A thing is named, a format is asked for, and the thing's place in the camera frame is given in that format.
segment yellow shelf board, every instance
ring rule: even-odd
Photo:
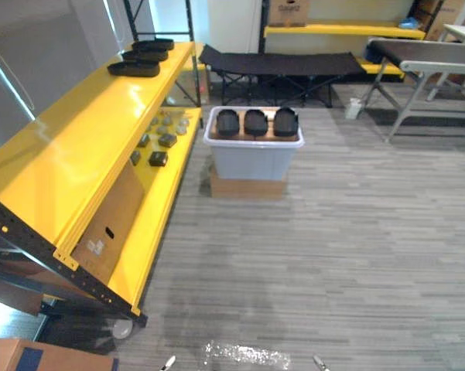
[[[368,62],[364,58],[356,57],[357,61],[361,65],[361,67],[364,68],[366,73],[369,73],[370,75],[376,75],[377,73],[380,72],[381,69],[381,64],[373,64],[371,62]],[[403,75],[404,73],[396,66],[393,64],[388,64],[385,67],[385,75]]]
[[[342,22],[325,24],[310,23],[302,27],[265,27],[265,37],[275,33],[291,34],[324,34],[324,35],[350,35],[350,36],[386,36],[405,37],[409,39],[424,39],[425,33],[418,29],[400,29],[396,26],[346,24]]]
[[[174,121],[179,120],[179,116],[184,112],[184,117],[190,121],[187,134],[179,135],[177,143],[171,148],[163,148],[158,144],[159,135],[155,133],[156,126],[148,132],[150,141],[147,147],[137,148],[142,156],[135,171],[143,184],[145,197],[108,282],[108,287],[132,305],[132,311],[137,315],[140,312],[139,300],[172,209],[201,115],[200,108],[184,110],[178,107],[165,107],[163,110],[175,114]],[[174,128],[171,127],[169,132],[175,132]],[[168,153],[169,159],[164,167],[149,165],[148,158],[152,151]]]
[[[100,67],[0,147],[0,202],[56,256],[74,248],[192,48],[176,43],[152,78]]]

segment gray bin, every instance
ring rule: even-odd
[[[296,149],[304,145],[301,127],[297,131],[297,141],[213,139],[210,137],[211,128],[215,124],[218,112],[225,109],[247,111],[263,110],[266,107],[218,106],[211,110],[203,142],[211,147],[218,177],[222,179],[282,180]]]

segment caster wheel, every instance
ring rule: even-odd
[[[131,335],[132,331],[132,320],[130,319],[118,319],[115,321],[114,327],[111,330],[112,335],[116,339],[125,339]]]

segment black tray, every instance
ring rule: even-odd
[[[166,49],[172,50],[174,47],[172,39],[154,39],[136,41],[132,44],[133,50],[151,50],[151,49]]]
[[[245,134],[260,137],[268,131],[268,118],[263,111],[249,110],[244,115],[244,132]]]
[[[239,116],[236,111],[222,110],[217,115],[217,132],[224,137],[239,134]]]
[[[122,53],[124,60],[142,60],[145,62],[162,62],[169,58],[169,52],[165,49],[154,50],[129,50]]]
[[[130,77],[154,77],[160,72],[158,63],[140,60],[113,63],[107,69],[112,75]]]
[[[296,112],[288,107],[275,112],[273,119],[273,134],[276,137],[292,137],[297,134],[299,121]]]

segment black frame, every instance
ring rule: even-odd
[[[139,0],[138,6],[136,8],[136,11],[133,13],[132,12],[132,7],[131,3],[129,0],[123,0],[124,1],[124,7],[125,7],[125,12],[127,14],[127,19],[129,22],[129,27],[131,28],[132,32],[132,38],[134,41],[139,41],[139,36],[158,36],[158,35],[187,35],[189,36],[190,41],[194,42],[194,31],[193,31],[193,15],[191,13],[191,3],[190,0],[185,0],[186,3],[186,17],[187,17],[187,31],[177,31],[177,32],[147,32],[143,31],[140,32],[136,29],[136,24],[135,21],[139,15],[139,12],[142,7],[142,3],[144,1],[148,0]],[[178,86],[179,89],[188,97],[191,99],[191,102],[196,107],[201,107],[201,93],[200,93],[200,78],[198,75],[198,66],[197,66],[197,58],[196,58],[196,53],[192,55],[192,60],[193,60],[193,75],[194,75],[194,86],[196,89],[196,100],[194,100],[191,95],[186,92],[186,90],[176,81],[176,85]],[[203,120],[200,120],[200,126],[203,127]]]

